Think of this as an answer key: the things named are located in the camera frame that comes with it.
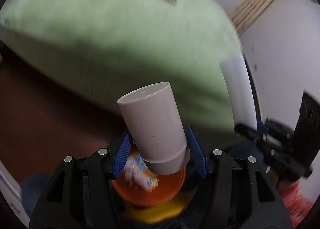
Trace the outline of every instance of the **blue gripper pad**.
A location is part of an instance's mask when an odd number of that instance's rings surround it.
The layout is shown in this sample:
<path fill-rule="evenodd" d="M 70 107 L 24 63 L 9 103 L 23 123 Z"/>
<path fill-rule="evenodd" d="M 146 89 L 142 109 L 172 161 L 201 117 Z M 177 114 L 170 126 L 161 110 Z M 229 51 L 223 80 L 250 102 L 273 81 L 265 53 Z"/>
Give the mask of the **blue gripper pad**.
<path fill-rule="evenodd" d="M 205 179 L 206 176 L 208 175 L 208 170 L 206 166 L 206 157 L 202 152 L 202 149 L 199 145 L 196 135 L 190 126 L 187 128 L 187 139 L 188 139 L 188 144 L 189 144 L 193 161 L 195 162 L 195 165 L 196 165 L 197 172 L 199 175 L 202 176 L 203 179 Z"/>
<path fill-rule="evenodd" d="M 113 161 L 113 171 L 112 174 L 114 178 L 116 179 L 119 175 L 122 174 L 124 170 L 125 163 L 127 162 L 130 150 L 131 150 L 131 144 L 133 142 L 132 136 L 129 131 L 123 136 L 122 141 L 120 142 L 119 149 L 114 156 Z"/>

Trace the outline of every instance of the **cup rim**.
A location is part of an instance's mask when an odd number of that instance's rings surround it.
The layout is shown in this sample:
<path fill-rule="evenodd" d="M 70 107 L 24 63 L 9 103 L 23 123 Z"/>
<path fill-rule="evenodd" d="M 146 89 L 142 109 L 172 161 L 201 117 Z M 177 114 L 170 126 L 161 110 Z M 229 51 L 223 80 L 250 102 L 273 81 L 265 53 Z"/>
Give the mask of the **cup rim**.
<path fill-rule="evenodd" d="M 144 97 L 137 98 L 137 99 L 134 99 L 134 100 L 131 100 L 131 101 L 121 102 L 124 98 L 126 98 L 127 96 L 129 96 L 129 95 L 131 95 L 131 94 L 133 94 L 133 93 L 135 93 L 135 92 L 137 92 L 137 91 L 140 91 L 140 90 L 143 90 L 143 89 L 146 89 L 146 88 L 148 88 L 148 87 L 155 86 L 155 85 L 164 84 L 164 83 L 167 84 L 167 85 L 166 85 L 165 87 L 163 87 L 162 89 L 157 90 L 156 92 L 153 92 L 153 93 L 151 93 L 151 94 L 149 94 L 149 95 L 146 95 L 146 96 L 144 96 Z M 118 103 L 118 105 L 126 105 L 126 104 L 131 104 L 131 103 L 134 103 L 134 102 L 138 102 L 138 101 L 144 100 L 144 99 L 146 99 L 146 98 L 152 97 L 152 96 L 154 96 L 155 94 L 161 92 L 162 90 L 164 90 L 164 89 L 166 89 L 166 88 L 168 88 L 168 87 L 171 87 L 169 82 L 153 83 L 153 84 L 150 84 L 150 85 L 141 87 L 141 88 L 139 88 L 139 89 L 137 89 L 137 90 L 134 90 L 134 91 L 131 91 L 130 93 L 125 94 L 124 96 L 122 96 L 122 97 L 120 97 L 120 98 L 118 99 L 117 103 Z"/>

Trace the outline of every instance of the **red cloth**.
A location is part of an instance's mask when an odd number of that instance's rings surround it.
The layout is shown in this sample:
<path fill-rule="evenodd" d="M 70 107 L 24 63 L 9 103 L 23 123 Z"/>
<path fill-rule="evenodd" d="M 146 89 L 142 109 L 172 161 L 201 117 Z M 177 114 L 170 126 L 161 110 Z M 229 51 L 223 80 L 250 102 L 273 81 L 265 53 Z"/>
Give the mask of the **red cloth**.
<path fill-rule="evenodd" d="M 290 214 L 293 228 L 297 227 L 306 217 L 314 203 L 301 194 L 299 183 L 287 190 L 279 191 L 279 194 Z"/>

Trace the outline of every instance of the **metal screw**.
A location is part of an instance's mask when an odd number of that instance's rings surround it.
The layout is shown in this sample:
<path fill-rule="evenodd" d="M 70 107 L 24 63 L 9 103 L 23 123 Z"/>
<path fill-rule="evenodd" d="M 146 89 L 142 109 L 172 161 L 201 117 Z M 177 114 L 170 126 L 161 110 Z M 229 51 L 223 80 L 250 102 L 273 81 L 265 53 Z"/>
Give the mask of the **metal screw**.
<path fill-rule="evenodd" d="M 70 162 L 72 160 L 72 157 L 71 156 L 66 156 L 64 158 L 64 162 Z"/>
<path fill-rule="evenodd" d="M 255 163 L 255 162 L 257 161 L 256 158 L 253 157 L 253 156 L 248 157 L 248 160 L 249 160 L 251 163 Z"/>
<path fill-rule="evenodd" d="M 222 151 L 219 149 L 213 150 L 214 155 L 220 156 L 222 154 Z"/>
<path fill-rule="evenodd" d="M 100 149 L 100 150 L 98 151 L 99 155 L 106 155 L 107 152 L 108 152 L 107 149 Z"/>

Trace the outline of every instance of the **green blanket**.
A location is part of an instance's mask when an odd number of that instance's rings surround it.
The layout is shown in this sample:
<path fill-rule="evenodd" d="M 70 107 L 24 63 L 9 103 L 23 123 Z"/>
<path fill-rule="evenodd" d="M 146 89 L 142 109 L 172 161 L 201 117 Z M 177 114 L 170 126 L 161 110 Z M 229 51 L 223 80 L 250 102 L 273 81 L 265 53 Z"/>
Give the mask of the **green blanket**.
<path fill-rule="evenodd" d="M 45 76 L 116 114 L 122 95 L 170 82 L 184 125 L 217 146 L 234 140 L 219 62 L 241 45 L 212 0 L 7 0 L 0 39 Z"/>

